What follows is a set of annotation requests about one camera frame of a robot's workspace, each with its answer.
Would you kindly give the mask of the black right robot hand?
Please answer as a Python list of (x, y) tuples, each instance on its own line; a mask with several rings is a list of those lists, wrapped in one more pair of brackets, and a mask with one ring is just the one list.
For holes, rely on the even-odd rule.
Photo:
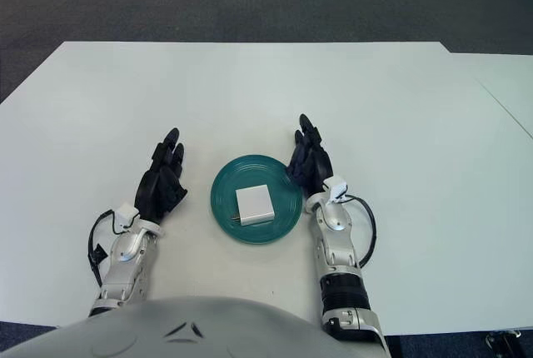
[(333, 176), (333, 170), (318, 128), (305, 114), (299, 116), (299, 123), (301, 128), (295, 131), (295, 148), (286, 173), (309, 197), (323, 192), (323, 182)]

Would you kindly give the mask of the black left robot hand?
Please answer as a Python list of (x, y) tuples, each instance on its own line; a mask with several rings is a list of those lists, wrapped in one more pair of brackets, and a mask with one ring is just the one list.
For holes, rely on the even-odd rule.
[(142, 176), (134, 207), (143, 220), (160, 224), (187, 194), (180, 183), (184, 146), (178, 141), (179, 135), (174, 127), (157, 144), (152, 163)]

